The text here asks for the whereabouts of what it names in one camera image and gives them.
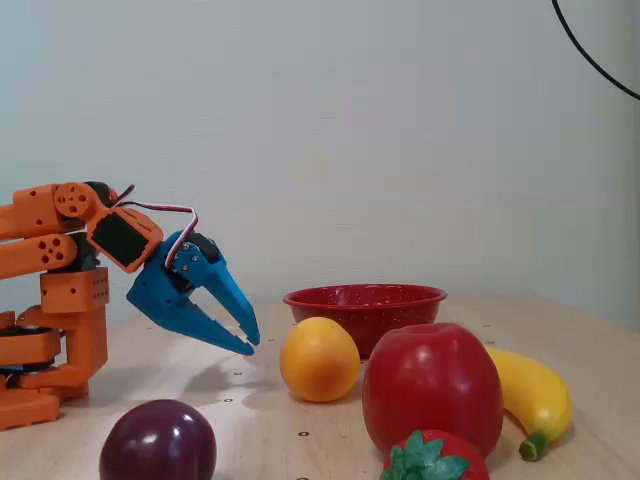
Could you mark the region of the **blue gripper body with servo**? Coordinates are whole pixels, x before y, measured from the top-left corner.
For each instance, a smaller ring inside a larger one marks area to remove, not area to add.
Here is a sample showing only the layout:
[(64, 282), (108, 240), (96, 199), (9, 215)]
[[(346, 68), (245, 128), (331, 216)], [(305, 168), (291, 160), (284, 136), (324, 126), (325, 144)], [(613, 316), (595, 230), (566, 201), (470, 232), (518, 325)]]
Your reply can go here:
[(162, 241), (145, 262), (127, 300), (164, 329), (219, 329), (221, 325), (191, 295), (205, 286), (206, 276), (221, 260), (216, 243), (197, 232), (187, 235), (175, 254), (170, 252), (178, 233)]

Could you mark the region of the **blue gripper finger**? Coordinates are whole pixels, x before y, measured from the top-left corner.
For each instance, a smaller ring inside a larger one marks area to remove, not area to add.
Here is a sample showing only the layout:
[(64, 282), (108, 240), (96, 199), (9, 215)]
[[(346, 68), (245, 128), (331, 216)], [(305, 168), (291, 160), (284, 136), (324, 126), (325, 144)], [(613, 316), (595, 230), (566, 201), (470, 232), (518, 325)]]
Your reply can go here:
[(247, 341), (228, 331), (191, 300), (166, 300), (164, 307), (167, 330), (244, 356), (255, 353)]
[(173, 266), (195, 288), (205, 288), (238, 322), (253, 346), (260, 344), (260, 331), (253, 307), (227, 268), (223, 254), (213, 241), (185, 241)]

